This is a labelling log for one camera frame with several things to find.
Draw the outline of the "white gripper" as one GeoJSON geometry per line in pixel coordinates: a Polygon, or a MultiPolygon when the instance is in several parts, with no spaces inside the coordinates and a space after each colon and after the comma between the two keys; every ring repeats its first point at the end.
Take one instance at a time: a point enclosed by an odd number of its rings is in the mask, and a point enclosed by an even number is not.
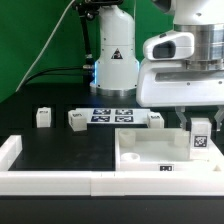
{"type": "Polygon", "coordinates": [[[224,70],[189,71],[182,61],[141,63],[136,100],[142,107],[176,107],[180,127],[187,128],[184,106],[220,105],[214,118],[220,130],[224,120],[224,70]]]}

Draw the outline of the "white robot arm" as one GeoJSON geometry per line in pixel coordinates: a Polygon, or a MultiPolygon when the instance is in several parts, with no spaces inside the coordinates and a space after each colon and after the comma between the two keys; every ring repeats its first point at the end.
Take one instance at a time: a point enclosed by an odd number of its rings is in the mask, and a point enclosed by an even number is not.
{"type": "Polygon", "coordinates": [[[151,0],[174,16],[173,29],[143,45],[135,58],[135,24],[115,3],[100,10],[101,54],[91,90],[109,96],[136,92],[142,107],[216,105],[224,120],[224,0],[151,0]]]}

